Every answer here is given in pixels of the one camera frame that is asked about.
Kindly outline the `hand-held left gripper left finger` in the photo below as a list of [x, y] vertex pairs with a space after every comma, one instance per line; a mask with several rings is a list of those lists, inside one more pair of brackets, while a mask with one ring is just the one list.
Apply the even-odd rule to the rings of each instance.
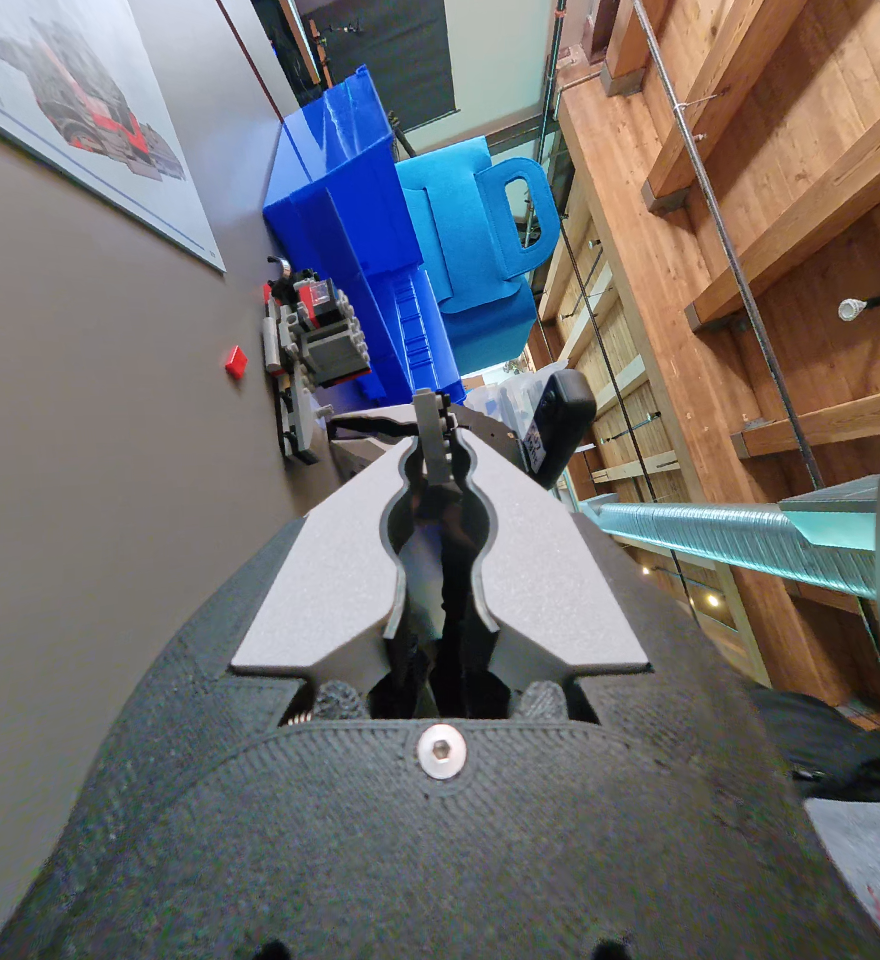
[[311, 509], [230, 661], [240, 674], [341, 681], [367, 694], [390, 671], [406, 572], [388, 518], [410, 491], [403, 438]]

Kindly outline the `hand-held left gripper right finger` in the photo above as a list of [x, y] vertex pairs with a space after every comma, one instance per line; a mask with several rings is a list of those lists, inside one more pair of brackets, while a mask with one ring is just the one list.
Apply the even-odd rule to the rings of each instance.
[[467, 458], [464, 522], [482, 537], [470, 585], [494, 635], [489, 671], [519, 691], [536, 681], [648, 671], [574, 514], [477, 435], [455, 438]]

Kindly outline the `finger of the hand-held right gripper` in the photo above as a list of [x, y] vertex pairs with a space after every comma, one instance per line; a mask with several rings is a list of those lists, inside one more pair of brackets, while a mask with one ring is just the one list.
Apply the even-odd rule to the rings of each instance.
[[326, 425], [328, 440], [339, 439], [344, 432], [403, 438], [419, 436], [419, 427], [413, 407], [378, 407], [333, 415]]
[[387, 443], [378, 438], [341, 438], [330, 442], [330, 458], [340, 482], [349, 482], [372, 464], [386, 457], [387, 466], [377, 469], [377, 475], [396, 477], [402, 443]]

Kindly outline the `grey toy brick assembly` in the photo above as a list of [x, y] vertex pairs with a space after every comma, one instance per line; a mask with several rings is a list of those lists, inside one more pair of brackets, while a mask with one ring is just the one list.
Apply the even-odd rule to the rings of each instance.
[[457, 421], [450, 411], [450, 398], [442, 392], [422, 388], [412, 398], [422, 451], [426, 482], [445, 486], [453, 482], [451, 436]]

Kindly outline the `brown desk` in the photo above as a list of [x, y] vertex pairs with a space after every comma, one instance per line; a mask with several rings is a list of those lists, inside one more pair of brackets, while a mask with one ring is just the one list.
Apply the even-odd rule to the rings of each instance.
[[324, 435], [283, 460], [259, 330], [298, 104], [251, 2], [130, 6], [226, 272], [0, 138], [0, 929], [148, 666], [338, 486]]

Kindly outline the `clear plastic container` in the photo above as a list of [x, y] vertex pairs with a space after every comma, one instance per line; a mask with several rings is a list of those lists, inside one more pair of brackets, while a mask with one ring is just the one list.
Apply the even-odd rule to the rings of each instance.
[[462, 405], [504, 424], [522, 439], [530, 429], [550, 377], [566, 367], [567, 361], [554, 362], [506, 377], [492, 386], [477, 387], [467, 392]]

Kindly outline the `toy brick truck model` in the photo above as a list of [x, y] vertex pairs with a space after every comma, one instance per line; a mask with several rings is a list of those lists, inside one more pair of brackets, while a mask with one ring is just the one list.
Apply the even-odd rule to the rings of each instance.
[[278, 446], [284, 460], [312, 465], [316, 422], [333, 414], [331, 406], [314, 407], [314, 393], [370, 374], [369, 348], [354, 306], [332, 279], [294, 270], [283, 256], [267, 262], [278, 276], [263, 286], [260, 331]]

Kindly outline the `light blue felt bag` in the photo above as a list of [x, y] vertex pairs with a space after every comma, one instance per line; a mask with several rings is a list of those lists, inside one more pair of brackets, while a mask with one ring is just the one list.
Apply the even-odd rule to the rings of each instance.
[[[460, 375], [524, 350], [538, 307], [527, 274], [551, 259], [561, 222], [543, 167], [492, 160], [482, 136], [398, 163], [398, 179]], [[528, 188], [540, 236], [523, 246], [507, 186]]]

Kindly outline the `thin metal ceiling pipe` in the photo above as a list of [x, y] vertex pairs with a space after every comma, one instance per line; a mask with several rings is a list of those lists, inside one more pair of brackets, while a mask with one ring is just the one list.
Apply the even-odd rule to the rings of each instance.
[[777, 393], [780, 401], [782, 402], [787, 420], [797, 442], [798, 450], [802, 455], [806, 472], [810, 478], [813, 489], [815, 491], [819, 491], [823, 489], [825, 485], [823, 483], [821, 471], [818, 466], [818, 461], [808, 442], [804, 429], [801, 426], [799, 415], [796, 413], [794, 403], [787, 387], [786, 379], [783, 375], [782, 367], [777, 360], [755, 296], [752, 293], [748, 280], [746, 279], [741, 259], [736, 252], [732, 239], [727, 230], [726, 223], [724, 222], [720, 204], [712, 186], [710, 176], [707, 173], [706, 167], [704, 166], [698, 146], [695, 142], [694, 134], [686, 119], [686, 106], [680, 102], [676, 95], [674, 85], [670, 79], [669, 72], [667, 71], [659, 43], [655, 37], [655, 33], [651, 26], [650, 18], [644, 3], [642, 1], [634, 1], [633, 7], [638, 18], [639, 26], [647, 41], [648, 49], [652, 56], [654, 66], [657, 70], [657, 74], [661, 81], [667, 101], [670, 104], [675, 126], [682, 138], [686, 153], [690, 159], [693, 173], [695, 174], [696, 180], [701, 188], [701, 192], [704, 195], [711, 219], [718, 233], [721, 246], [742, 299], [750, 326], [758, 341], [758, 345], [770, 377], [772, 378], [777, 389]]

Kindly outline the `blue plastic bin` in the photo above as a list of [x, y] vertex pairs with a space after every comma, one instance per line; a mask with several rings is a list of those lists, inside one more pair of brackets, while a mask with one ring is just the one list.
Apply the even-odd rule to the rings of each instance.
[[394, 132], [362, 65], [288, 115], [280, 130], [264, 220], [296, 268], [348, 297], [371, 372], [359, 379], [383, 405], [420, 389], [466, 398], [393, 155]]

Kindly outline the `toy instruction booklet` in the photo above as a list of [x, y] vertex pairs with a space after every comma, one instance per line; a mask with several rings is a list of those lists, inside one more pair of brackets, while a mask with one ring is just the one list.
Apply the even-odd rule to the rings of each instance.
[[225, 272], [128, 2], [0, 1], [0, 134]]

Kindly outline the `person's black jacket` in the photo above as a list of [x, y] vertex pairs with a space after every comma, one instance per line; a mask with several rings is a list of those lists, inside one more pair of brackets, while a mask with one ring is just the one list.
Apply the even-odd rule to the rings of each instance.
[[805, 694], [759, 685], [748, 694], [803, 798], [880, 803], [880, 728]]

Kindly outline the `dark hanging panel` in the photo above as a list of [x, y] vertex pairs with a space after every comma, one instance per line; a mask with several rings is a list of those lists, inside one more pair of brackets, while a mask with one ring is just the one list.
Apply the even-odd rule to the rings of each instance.
[[324, 52], [334, 84], [366, 66], [386, 113], [408, 132], [455, 114], [443, 1], [298, 2], [306, 37]]

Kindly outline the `silver air duct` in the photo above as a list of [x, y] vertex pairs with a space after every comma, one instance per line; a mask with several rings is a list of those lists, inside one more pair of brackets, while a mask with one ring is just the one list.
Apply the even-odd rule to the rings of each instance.
[[870, 601], [880, 474], [765, 505], [581, 503], [614, 536]]

